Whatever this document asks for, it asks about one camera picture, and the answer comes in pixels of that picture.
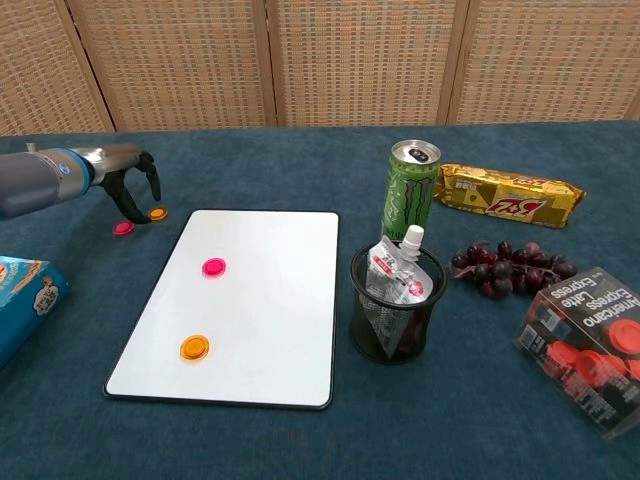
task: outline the plastic box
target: plastic box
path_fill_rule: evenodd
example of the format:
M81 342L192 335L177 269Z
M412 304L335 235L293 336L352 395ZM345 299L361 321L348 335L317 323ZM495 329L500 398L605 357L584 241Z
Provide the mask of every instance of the plastic box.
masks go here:
M603 269L538 292L515 344L605 438L640 421L640 297Z
M68 291L49 262L0 256L0 368Z

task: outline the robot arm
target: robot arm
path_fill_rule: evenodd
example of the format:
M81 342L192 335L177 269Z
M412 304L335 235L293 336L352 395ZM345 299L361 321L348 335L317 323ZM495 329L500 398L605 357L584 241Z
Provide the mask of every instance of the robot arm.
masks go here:
M153 157L136 145L94 148L54 148L0 155L0 220L62 203L99 185L113 198L120 212L133 223L151 219L136 206L124 185L135 167L145 173L153 198L160 200L160 180Z

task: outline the whiteboard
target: whiteboard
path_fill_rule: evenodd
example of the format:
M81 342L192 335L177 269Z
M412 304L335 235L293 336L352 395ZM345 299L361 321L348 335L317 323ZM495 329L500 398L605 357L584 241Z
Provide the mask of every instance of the whiteboard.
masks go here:
M109 379L112 398L321 409L332 394L338 215L194 211ZM222 258L225 272L202 265ZM209 352L180 354L191 335Z

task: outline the table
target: table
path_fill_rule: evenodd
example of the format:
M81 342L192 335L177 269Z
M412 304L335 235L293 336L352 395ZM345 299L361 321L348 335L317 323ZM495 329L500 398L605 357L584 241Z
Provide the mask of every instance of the table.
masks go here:
M420 138L445 162L569 181L588 192L564 230L434 204L443 260L475 240L538 241L640 290L640 124L255 129L30 136L0 153L135 142L157 159L169 217L114 237L99 188L0 224L4 255L51 260L73 293L0 371L3 478L635 479L640 428L600 439L512 344L529 300L451 282L415 362L387 367L349 338L351 255L374 241L391 145ZM144 209L153 202L130 174ZM323 412L116 402L102 385L188 214L197 208L341 215L334 398Z

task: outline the white cap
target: white cap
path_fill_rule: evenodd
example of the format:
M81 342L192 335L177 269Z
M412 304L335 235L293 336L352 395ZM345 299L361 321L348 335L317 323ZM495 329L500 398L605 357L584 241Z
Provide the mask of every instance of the white cap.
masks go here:
M404 234L400 244L400 251L405 254L407 260L416 261L420 256L420 245L424 236L424 228L419 225L411 225Z

